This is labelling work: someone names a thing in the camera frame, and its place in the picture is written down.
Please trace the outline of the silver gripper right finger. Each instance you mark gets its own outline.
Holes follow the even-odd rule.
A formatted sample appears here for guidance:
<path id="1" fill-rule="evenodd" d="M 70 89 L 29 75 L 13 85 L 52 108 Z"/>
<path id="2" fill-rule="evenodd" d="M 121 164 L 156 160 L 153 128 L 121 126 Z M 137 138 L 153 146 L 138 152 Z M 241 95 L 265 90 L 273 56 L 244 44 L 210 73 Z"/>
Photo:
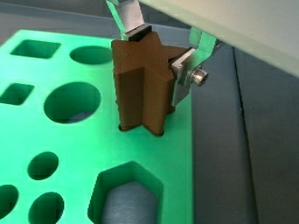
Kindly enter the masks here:
<path id="1" fill-rule="evenodd" d="M 190 28 L 190 47 L 170 62 L 174 77 L 172 105 L 176 106 L 189 94 L 190 86 L 201 86 L 208 79 L 202 62 L 220 49 L 221 41 L 197 28 Z"/>

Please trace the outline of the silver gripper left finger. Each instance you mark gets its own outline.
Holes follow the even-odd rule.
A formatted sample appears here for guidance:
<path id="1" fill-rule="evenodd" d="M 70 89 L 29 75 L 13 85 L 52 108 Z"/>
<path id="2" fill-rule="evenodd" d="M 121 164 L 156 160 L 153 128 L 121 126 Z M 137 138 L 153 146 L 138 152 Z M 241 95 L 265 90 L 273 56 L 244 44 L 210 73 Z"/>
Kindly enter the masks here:
<path id="1" fill-rule="evenodd" d="M 140 41 L 152 31 L 152 26 L 144 21 L 137 0 L 105 1 L 120 31 L 120 38 L 125 41 Z"/>

